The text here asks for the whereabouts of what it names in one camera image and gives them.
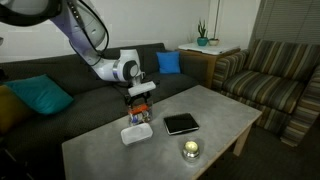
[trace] black tablet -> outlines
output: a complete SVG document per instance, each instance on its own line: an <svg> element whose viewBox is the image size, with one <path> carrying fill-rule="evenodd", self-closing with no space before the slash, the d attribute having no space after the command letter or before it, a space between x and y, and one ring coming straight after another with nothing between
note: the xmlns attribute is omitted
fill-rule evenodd
<svg viewBox="0 0 320 180"><path fill-rule="evenodd" d="M169 135L182 134L199 129L198 123L190 113L165 117L164 124Z"/></svg>

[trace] coffee table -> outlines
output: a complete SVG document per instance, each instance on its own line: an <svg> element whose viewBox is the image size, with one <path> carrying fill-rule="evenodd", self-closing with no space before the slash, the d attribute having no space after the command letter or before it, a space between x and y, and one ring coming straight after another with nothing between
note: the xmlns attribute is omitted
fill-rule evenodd
<svg viewBox="0 0 320 180"><path fill-rule="evenodd" d="M200 129L169 136L163 117L189 112ZM153 105L153 136L126 146L121 130L128 116L62 144L66 179L197 179L233 143L240 155L252 123L261 112L219 93L195 86ZM195 162L183 158L186 141L200 148Z"/></svg>

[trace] wall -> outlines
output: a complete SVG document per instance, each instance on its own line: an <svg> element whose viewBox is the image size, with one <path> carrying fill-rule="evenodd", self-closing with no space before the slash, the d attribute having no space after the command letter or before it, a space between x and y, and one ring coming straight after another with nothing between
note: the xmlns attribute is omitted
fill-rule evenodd
<svg viewBox="0 0 320 180"><path fill-rule="evenodd" d="M109 47L164 42L168 49L192 42L210 0L92 0L109 33ZM0 62L74 54L50 21L32 27L0 24Z"/></svg>
<svg viewBox="0 0 320 180"><path fill-rule="evenodd" d="M218 0L211 0L208 37L213 36ZM246 49L259 9L260 0L220 0L217 36L221 44Z"/></svg>

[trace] sofa armrest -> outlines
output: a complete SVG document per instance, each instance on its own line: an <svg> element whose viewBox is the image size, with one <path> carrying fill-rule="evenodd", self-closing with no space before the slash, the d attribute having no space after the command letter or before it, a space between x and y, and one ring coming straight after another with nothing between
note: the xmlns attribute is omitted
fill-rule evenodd
<svg viewBox="0 0 320 180"><path fill-rule="evenodd" d="M297 146L309 131L320 113L320 65L309 80L292 118L281 137L282 142Z"/></svg>
<svg viewBox="0 0 320 180"><path fill-rule="evenodd" d="M193 77L199 84L205 85L208 62L199 56L180 56L181 72Z"/></svg>
<svg viewBox="0 0 320 180"><path fill-rule="evenodd" d="M230 56L218 59L215 64L212 89L221 90L223 82L228 77L242 70L248 56L249 51L242 50Z"/></svg>

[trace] blue pillow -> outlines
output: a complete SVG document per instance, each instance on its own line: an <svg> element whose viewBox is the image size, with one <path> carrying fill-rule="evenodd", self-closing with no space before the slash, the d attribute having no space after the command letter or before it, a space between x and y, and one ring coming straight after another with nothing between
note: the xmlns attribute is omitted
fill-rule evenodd
<svg viewBox="0 0 320 180"><path fill-rule="evenodd" d="M22 101L38 113L49 115L66 108L73 98L47 75L5 82Z"/></svg>
<svg viewBox="0 0 320 180"><path fill-rule="evenodd" d="M180 73L179 52L157 52L161 74Z"/></svg>

